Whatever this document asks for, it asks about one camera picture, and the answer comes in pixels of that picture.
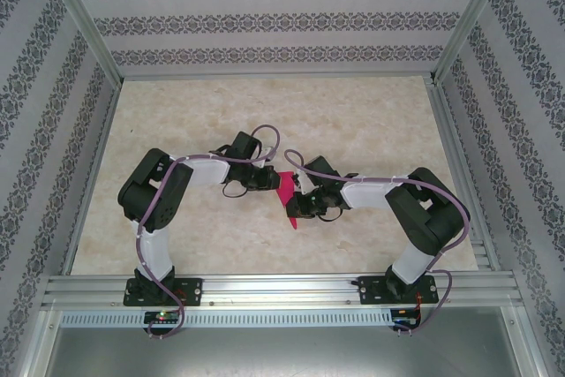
wire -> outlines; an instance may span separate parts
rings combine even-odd
[[[289,154],[296,155],[298,157],[298,159],[300,160],[300,164],[291,160],[289,158]],[[285,150],[284,151],[284,157],[286,158],[286,160],[288,162],[290,162],[291,165],[295,166],[298,170],[302,170],[303,172],[305,172],[307,174],[312,174],[313,176],[316,176],[316,177],[328,178],[328,179],[331,179],[331,180],[344,181],[344,182],[354,182],[354,183],[363,183],[363,182],[367,182],[367,183],[400,183],[400,184],[415,185],[415,186],[424,187],[424,188],[429,189],[433,192],[436,192],[439,195],[446,198],[447,200],[449,200],[451,203],[453,203],[453,205],[455,205],[455,207],[459,211],[459,214],[461,214],[461,217],[463,218],[463,232],[461,233],[461,236],[455,242],[453,242],[451,245],[447,245],[443,249],[441,249],[440,252],[435,256],[435,258],[433,258],[433,260],[429,263],[429,265],[426,268],[426,271],[431,273],[431,274],[438,274],[438,273],[446,274],[448,276],[448,287],[446,288],[445,293],[444,293],[443,297],[441,298],[440,302],[433,309],[433,311],[430,313],[430,315],[427,317],[427,319],[422,324],[420,324],[417,328],[415,328],[414,330],[407,328],[403,331],[403,333],[411,335],[412,333],[416,333],[421,328],[425,327],[429,323],[429,321],[437,314],[437,312],[440,311],[441,307],[443,306],[443,304],[448,299],[448,295],[451,292],[451,286],[453,285],[453,276],[451,275],[451,273],[449,271],[447,271],[446,269],[436,269],[436,270],[432,271],[432,267],[435,265],[435,263],[438,260],[440,260],[441,256],[445,252],[447,252],[447,251],[453,249],[454,247],[460,245],[465,240],[467,235],[469,234],[469,228],[470,228],[469,217],[467,216],[467,213],[465,212],[464,206],[461,203],[461,201],[458,198],[456,198],[455,196],[453,196],[452,194],[441,189],[440,187],[437,187],[435,185],[430,185],[429,183],[426,183],[426,182],[423,182],[423,181],[412,180],[410,178],[399,178],[399,177],[392,177],[392,178],[387,178],[387,177],[355,178],[355,177],[332,176],[330,174],[324,174],[322,172],[312,171],[312,170],[309,170],[308,168],[305,168],[304,167],[304,157],[298,151],[296,151],[294,149]]]
[[[427,316],[426,320],[424,322],[422,322],[418,327],[411,329],[411,328],[408,328],[408,327],[406,327],[402,324],[395,323],[395,327],[403,328],[402,331],[399,330],[400,334],[413,335],[413,334],[417,333],[418,331],[420,331],[422,328],[424,328],[425,326],[427,326],[430,323],[430,321],[433,319],[433,317],[435,317],[435,315],[440,311],[443,304],[445,304],[446,301],[448,300],[449,293],[451,292],[451,288],[453,286],[453,276],[451,275],[451,273],[449,271],[447,271],[447,269],[435,269],[434,271],[430,271],[430,273],[431,274],[439,274],[439,273],[445,274],[448,277],[448,287],[445,289],[445,293],[441,297],[440,302],[438,302],[438,305],[430,312],[430,314]]]
[[[245,188],[245,191],[244,191],[243,193],[241,193],[241,194],[238,194],[238,195],[236,195],[236,196],[228,196],[228,195],[226,194],[226,188],[228,187],[228,185],[230,185],[230,183],[226,183],[225,185],[223,185],[223,189],[222,189],[222,194],[223,194],[226,198],[228,198],[228,199],[243,198],[243,197],[247,194],[247,192],[249,192],[249,189],[248,189],[248,188]]]
[[[339,215],[336,218],[332,218],[331,220],[327,220],[326,218],[322,218],[321,215],[316,215],[318,218],[320,218],[320,221],[323,222],[334,222],[335,220],[337,220],[340,216],[343,215],[343,209],[339,210]]]
[[[157,287],[159,287],[161,290],[163,290],[167,295],[169,295],[169,297],[172,298],[175,301],[175,303],[178,305],[178,312],[180,313],[180,319],[178,321],[177,326],[174,327],[169,333],[167,333],[165,335],[154,335],[153,333],[151,333],[151,327],[155,323],[155,321],[151,321],[149,323],[148,327],[147,327],[147,332],[149,334],[149,338],[166,339],[166,338],[171,337],[174,334],[176,334],[185,324],[185,306],[183,305],[183,302],[172,291],[167,289],[167,287],[163,283],[161,283],[157,277],[155,277],[155,275],[153,274],[151,269],[147,266],[145,258],[143,257],[143,253],[141,252],[141,235],[143,234],[143,226],[145,225],[145,223],[147,222],[147,220],[149,219],[149,217],[153,213],[153,210],[157,206],[157,202],[159,201],[159,198],[161,197],[162,191],[164,190],[165,185],[167,184],[167,181],[169,180],[170,175],[173,172],[173,169],[175,169],[175,167],[179,163],[190,160],[190,159],[210,159],[210,158],[212,158],[212,159],[217,159],[218,161],[236,162],[236,163],[254,163],[254,162],[259,162],[259,161],[263,161],[263,160],[270,161],[271,159],[273,159],[275,157],[276,151],[279,148],[279,145],[281,144],[281,133],[279,133],[279,131],[274,126],[272,126],[271,124],[262,124],[262,125],[258,126],[257,128],[255,128],[252,131],[251,135],[253,136],[257,131],[259,131],[263,128],[269,128],[269,129],[273,130],[275,132],[275,135],[276,135],[275,146],[273,147],[273,149],[268,154],[266,154],[264,156],[259,156],[255,159],[226,158],[225,156],[219,156],[219,155],[214,155],[214,154],[198,154],[198,155],[182,156],[180,158],[177,158],[175,161],[173,161],[173,163],[167,169],[167,172],[165,173],[164,177],[162,178],[161,184],[159,185],[159,188],[157,189],[155,196],[151,199],[151,203],[149,204],[147,211],[145,212],[145,214],[141,218],[141,221],[139,221],[138,230],[137,230],[137,237],[136,237],[136,241],[135,241],[135,250],[138,254],[139,263],[141,264],[141,266],[143,267],[143,269],[145,270],[145,272],[147,273],[147,275],[149,276],[151,281],[154,282],[157,285]]]
[[[419,320],[420,318],[422,318],[422,310],[420,309],[421,306],[422,306],[422,295],[420,295],[420,292],[417,291],[416,292],[416,307],[414,308],[414,311],[418,311],[418,317],[416,317],[416,320]]]

marble surface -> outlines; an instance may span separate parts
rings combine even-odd
[[[453,190],[420,77],[126,82],[73,274],[129,275],[136,267],[117,193],[148,149],[206,153],[264,123],[282,135],[278,170],[292,170],[283,150],[295,148],[307,161],[324,155],[342,175],[388,177],[426,166]],[[258,137],[264,145],[275,139],[269,130]],[[407,243],[389,210],[345,211],[332,223],[298,220],[293,230],[275,192],[226,199],[220,186],[188,190],[170,227],[180,274],[379,272]],[[471,243],[438,267],[477,269]]]

wallpaper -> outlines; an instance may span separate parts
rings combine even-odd
[[[126,77],[430,72],[469,0],[83,0]]]
[[[562,0],[489,0],[444,81],[501,265],[565,375]]]
[[[62,0],[0,0],[0,376],[61,272],[117,95]]]

pink fabric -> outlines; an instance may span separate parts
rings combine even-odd
[[[286,204],[289,203],[289,200],[292,199],[294,195],[294,181],[292,180],[292,176],[294,172],[292,171],[284,171],[279,172],[279,176],[281,176],[281,185],[278,189],[276,189],[276,194],[279,195],[279,199],[284,207]],[[296,218],[289,218],[290,223],[294,230],[297,229],[297,219]]]

enclosure wall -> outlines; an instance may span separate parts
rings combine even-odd
[[[469,0],[83,0],[126,77],[430,72]]]
[[[0,3],[0,376],[61,270],[117,91],[62,0]]]
[[[565,375],[564,0],[488,0],[443,81],[504,269]]]

